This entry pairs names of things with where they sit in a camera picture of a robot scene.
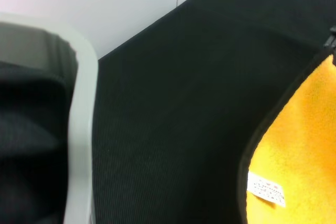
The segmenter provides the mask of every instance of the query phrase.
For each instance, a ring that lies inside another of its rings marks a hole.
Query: yellow fabric
[[[282,208],[247,192],[249,224],[336,223],[336,67],[329,56],[262,137],[249,170],[280,184]]]

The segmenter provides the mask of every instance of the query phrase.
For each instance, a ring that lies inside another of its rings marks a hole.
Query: fabric label
[[[262,199],[285,207],[285,196],[282,186],[248,172],[247,190]]]

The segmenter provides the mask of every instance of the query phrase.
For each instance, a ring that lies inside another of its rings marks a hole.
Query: black ribbed fabric
[[[0,223],[59,224],[66,205],[63,78],[0,62]]]
[[[336,0],[189,0],[102,58],[97,224],[243,223],[243,150],[335,23]]]

